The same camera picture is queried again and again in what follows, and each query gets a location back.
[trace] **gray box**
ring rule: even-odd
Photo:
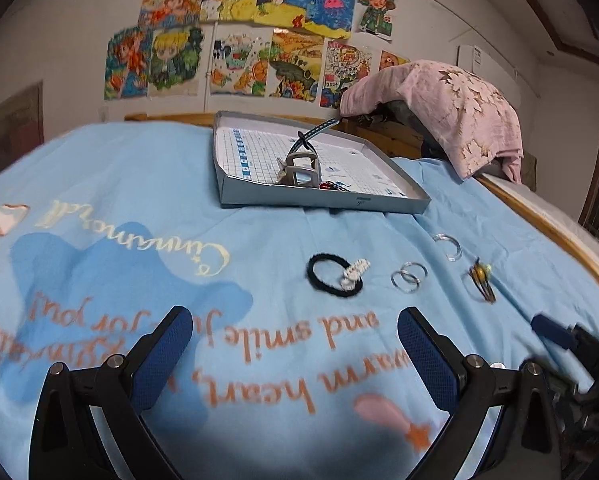
[[[213,159],[217,173],[219,200],[222,206],[278,205],[421,214],[431,201],[428,193],[406,171],[396,165],[372,143],[331,129],[321,132],[315,139],[323,144],[359,150],[407,196],[382,196],[369,193],[282,186],[280,184],[261,184],[231,176],[221,168],[217,160],[217,129],[223,126],[284,134],[292,137],[297,136],[298,130],[308,131],[314,127],[313,124],[299,121],[239,112],[217,112],[213,124]]]

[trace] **ceiling molding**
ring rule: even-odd
[[[572,56],[581,57],[582,59],[599,65],[599,56],[596,56],[595,54],[592,54],[583,48],[564,43],[564,40],[560,38],[555,25],[553,25],[553,23],[550,21],[547,12],[542,8],[539,0],[526,0],[526,2],[529,4],[533,12],[535,12],[535,15],[546,29],[546,32],[550,36],[550,39],[553,41],[553,44],[557,50],[566,54],[571,54]]]

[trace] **wooden bed frame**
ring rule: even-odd
[[[270,115],[271,117],[280,117],[292,119],[308,124],[320,124],[324,121],[322,118],[301,117],[289,115]],[[125,117],[126,121],[173,121],[177,123],[193,124],[195,126],[212,127],[215,114],[172,114],[172,115],[156,115],[149,116],[147,114],[130,114]],[[388,156],[405,156],[407,158],[420,158],[420,147],[422,138],[419,134],[406,126],[379,126],[373,130],[362,128],[359,124],[351,120],[344,119],[342,123],[335,127],[336,130],[346,132],[351,135],[369,140],[377,146],[382,152]],[[496,184],[482,177],[477,177],[477,180],[492,192],[497,198],[502,200],[508,207],[515,211],[519,216],[531,224],[535,229],[540,231],[560,248],[574,257],[580,262],[599,283],[599,265],[590,258],[573,241],[567,233],[561,232],[554,226],[549,224],[538,213],[529,209],[523,202],[520,202],[515,197],[509,195],[505,190],[498,187]]]

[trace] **blue gripper pad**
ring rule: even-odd
[[[153,333],[143,336],[128,353],[129,367],[137,366],[132,372],[130,397],[137,413],[152,408],[157,402],[191,336],[189,310],[174,306]]]
[[[574,351],[577,348],[577,339],[573,333],[544,314],[537,314],[532,319],[531,328],[534,333],[561,346],[564,350]]]
[[[443,345],[441,336],[415,307],[405,308],[399,314],[397,335],[435,406],[452,415],[459,402],[460,381],[455,373],[457,369],[454,371],[454,367],[445,359],[439,348],[440,343]],[[453,356],[456,367],[457,357],[463,356],[457,348],[454,350],[457,352]]]

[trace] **silver ring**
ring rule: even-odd
[[[402,278],[404,279],[404,282],[414,283],[415,288],[412,288],[411,290],[404,290],[402,287],[397,285],[397,282],[395,281],[396,274],[401,274]],[[410,282],[409,280],[406,280],[406,276],[410,276],[414,281]],[[390,281],[393,283],[393,286],[396,286],[399,290],[401,290],[405,294],[410,294],[412,292],[415,292],[419,288],[420,283],[422,283],[422,280],[420,280],[417,276],[415,276],[414,274],[411,274],[407,270],[403,270],[403,269],[399,269],[399,270],[396,270],[395,272],[393,272],[393,274],[390,275]]]
[[[453,238],[452,236],[445,235],[445,234],[439,234],[439,235],[435,235],[433,237],[433,241],[437,242],[439,240],[446,240],[448,242],[451,242],[457,248],[457,252],[455,254],[447,254],[446,255],[446,259],[449,262],[456,262],[458,259],[461,258],[461,246],[459,245],[459,242],[457,240],[455,240],[455,238]]]
[[[423,277],[424,277],[424,278],[428,278],[428,269],[427,269],[426,267],[424,267],[422,264],[419,264],[419,263],[417,263],[417,262],[406,262],[404,265],[402,265],[402,266],[400,267],[400,269],[399,269],[399,270],[406,271],[407,267],[410,267],[410,266],[421,267],[421,268],[423,269]],[[402,278],[404,279],[404,282],[408,282],[408,281],[410,281],[410,280],[406,280],[406,276],[404,276],[403,274],[402,274]]]

